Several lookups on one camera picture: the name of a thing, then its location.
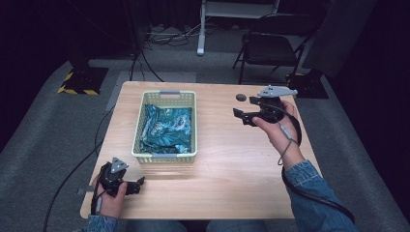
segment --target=denim jacket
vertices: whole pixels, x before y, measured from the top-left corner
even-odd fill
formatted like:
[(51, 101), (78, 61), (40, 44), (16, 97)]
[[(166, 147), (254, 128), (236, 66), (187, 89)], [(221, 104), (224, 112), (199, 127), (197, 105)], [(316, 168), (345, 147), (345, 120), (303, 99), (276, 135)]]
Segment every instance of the denim jacket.
[[(297, 189), (341, 204), (309, 160), (296, 164), (285, 170), (284, 173), (289, 183)], [(299, 231), (358, 231), (352, 221), (343, 213), (321, 203), (308, 200), (291, 190), (288, 190), (288, 193)], [(89, 219), (88, 227), (76, 230), (76, 232), (113, 232), (118, 228), (118, 221), (112, 217), (89, 216)]]

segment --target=white basket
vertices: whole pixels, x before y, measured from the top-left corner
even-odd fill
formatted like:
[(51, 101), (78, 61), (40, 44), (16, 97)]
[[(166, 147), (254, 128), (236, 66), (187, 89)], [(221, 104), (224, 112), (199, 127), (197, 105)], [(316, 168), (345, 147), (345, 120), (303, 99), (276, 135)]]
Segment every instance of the white basket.
[[(190, 119), (190, 148), (191, 153), (185, 154), (160, 154), (141, 153), (139, 141), (145, 122), (145, 105), (153, 104), (159, 108), (192, 108)], [(139, 117), (136, 123), (135, 137), (132, 145), (132, 155), (139, 163), (170, 163), (170, 162), (193, 162), (197, 151), (196, 133), (196, 94), (193, 91), (145, 91), (142, 103), (139, 107)]]

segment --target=black cable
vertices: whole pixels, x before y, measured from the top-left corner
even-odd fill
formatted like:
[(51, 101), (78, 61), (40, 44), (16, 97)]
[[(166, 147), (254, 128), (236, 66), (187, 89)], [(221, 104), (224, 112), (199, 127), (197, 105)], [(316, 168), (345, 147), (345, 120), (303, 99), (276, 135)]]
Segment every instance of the black cable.
[(57, 198), (58, 194), (60, 193), (60, 190), (63, 188), (64, 184), (66, 184), (66, 182), (70, 179), (70, 177), (73, 175), (73, 173), (76, 171), (76, 169), (83, 163), (85, 162), (87, 159), (89, 159), (91, 157), (91, 155), (94, 154), (94, 152), (96, 151), (96, 149), (98, 149), (100, 146), (103, 145), (103, 140), (98, 144), (97, 147), (95, 147), (93, 149), (92, 152), (90, 152), (71, 172), (70, 174), (66, 177), (66, 179), (64, 179), (63, 183), (61, 183), (60, 187), (57, 189), (57, 191), (55, 192), (53, 198), (51, 199), (51, 202), (48, 206), (48, 210), (47, 210), (47, 214), (45, 215), (45, 220), (44, 220), (44, 228), (43, 228), (43, 232), (47, 231), (47, 225), (48, 225), (48, 218), (50, 216), (51, 213), (51, 209), (52, 206), (54, 204), (55, 199)]
[(147, 64), (147, 66), (148, 66), (148, 68), (150, 69), (150, 71), (157, 77), (158, 80), (160, 80), (161, 82), (165, 82), (165, 81), (163, 81), (163, 80), (153, 71), (153, 69), (151, 68), (150, 64), (149, 64), (148, 61), (147, 61), (147, 58), (145, 57), (145, 54), (144, 54), (144, 50), (143, 50), (143, 49), (141, 49), (141, 54), (142, 54), (142, 57), (144, 57), (145, 63)]
[(133, 67), (135, 66), (135, 61), (136, 61), (136, 57), (132, 57), (132, 64), (131, 64), (131, 68), (129, 70), (130, 81), (132, 81)]
[(296, 194), (298, 194), (298, 195), (300, 195), (300, 196), (302, 196), (302, 197), (304, 197), (304, 198), (307, 198), (307, 199), (309, 199), (309, 200), (318, 202), (318, 203), (320, 203), (320, 204), (324, 204), (324, 205), (327, 205), (327, 206), (329, 206), (329, 207), (332, 207), (332, 208), (334, 208), (335, 210), (337, 210), (337, 211), (339, 211), (339, 212), (345, 214), (345, 215), (353, 222), (353, 224), (355, 223), (355, 217), (353, 216), (353, 214), (352, 214), (349, 210), (347, 210), (346, 208), (344, 208), (343, 206), (337, 204), (337, 203), (334, 202), (334, 201), (327, 200), (327, 199), (324, 199), (324, 198), (321, 198), (321, 197), (318, 197), (318, 196), (310, 195), (310, 194), (308, 194), (308, 193), (306, 193), (306, 192), (304, 192), (304, 191), (302, 191), (302, 190), (299, 190), (299, 189), (297, 189), (296, 187), (292, 186), (292, 184), (289, 183), (289, 181), (288, 181), (287, 178), (286, 178), (286, 175), (284, 174), (284, 167), (283, 167), (282, 170), (281, 170), (281, 177), (282, 177), (282, 180), (283, 180), (284, 184), (285, 184), (289, 189), (291, 189), (293, 192), (295, 192)]
[(94, 136), (94, 148), (95, 148), (95, 152), (96, 152), (97, 157), (99, 156), (99, 151), (98, 151), (98, 148), (97, 148), (97, 136), (99, 135), (100, 127), (103, 124), (103, 120), (109, 115), (109, 113), (111, 113), (111, 111), (114, 107), (115, 107), (115, 104), (109, 109), (109, 111), (105, 114), (105, 116), (103, 116), (102, 120), (99, 123), (99, 126), (97, 127), (97, 132), (96, 132), (96, 135)]

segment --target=hand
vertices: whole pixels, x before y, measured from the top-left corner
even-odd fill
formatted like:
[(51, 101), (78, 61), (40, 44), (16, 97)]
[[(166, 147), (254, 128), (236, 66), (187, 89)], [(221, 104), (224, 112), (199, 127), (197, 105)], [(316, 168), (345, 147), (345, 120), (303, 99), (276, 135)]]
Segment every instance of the hand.
[[(281, 102), (283, 104), (284, 110), (298, 119), (298, 112), (296, 110), (296, 107), (288, 101)], [(288, 168), (302, 160), (305, 160), (302, 157), (298, 144), (292, 141), (289, 146), (289, 139), (285, 136), (282, 129), (280, 128), (280, 125), (284, 126), (286, 130), (291, 134), (292, 139), (298, 141), (296, 129), (293, 126), (292, 121), (290, 121), (289, 117), (285, 115), (283, 119), (279, 121), (279, 123), (275, 124), (268, 123), (258, 117), (253, 117), (252, 121), (256, 126), (266, 132), (272, 145), (278, 150), (280, 155), (283, 156), (283, 165), (285, 168)]]
[[(94, 178), (93, 187), (96, 187), (97, 180), (99, 176)], [(103, 192), (103, 185), (99, 185), (99, 189), (97, 191), (97, 195), (100, 195)], [(126, 196), (127, 192), (127, 182), (124, 182), (118, 188), (117, 195), (112, 197), (108, 195), (108, 193), (103, 192), (101, 195), (102, 198), (102, 207), (100, 209), (99, 214), (102, 216), (112, 217), (112, 218), (120, 218), (121, 213), (123, 211), (123, 204), (124, 204), (124, 197)]]

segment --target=wooden table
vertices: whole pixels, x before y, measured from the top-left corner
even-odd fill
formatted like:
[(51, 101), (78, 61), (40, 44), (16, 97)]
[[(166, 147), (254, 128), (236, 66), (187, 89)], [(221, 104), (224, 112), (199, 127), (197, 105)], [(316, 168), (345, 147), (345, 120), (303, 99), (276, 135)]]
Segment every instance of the wooden table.
[[(279, 154), (265, 132), (244, 126), (232, 108), (259, 110), (237, 94), (256, 96), (266, 86), (160, 82), (123, 85), (92, 179), (113, 157), (130, 167), (124, 177), (144, 175), (141, 192), (126, 196), (122, 218), (292, 218), (290, 199), (277, 165)], [(132, 143), (142, 93), (147, 90), (190, 90), (196, 93), (197, 154), (194, 163), (142, 164), (132, 155)], [(292, 96), (281, 97), (294, 103)], [(305, 127), (301, 149), (318, 168)], [(81, 215), (90, 214), (87, 192)]]

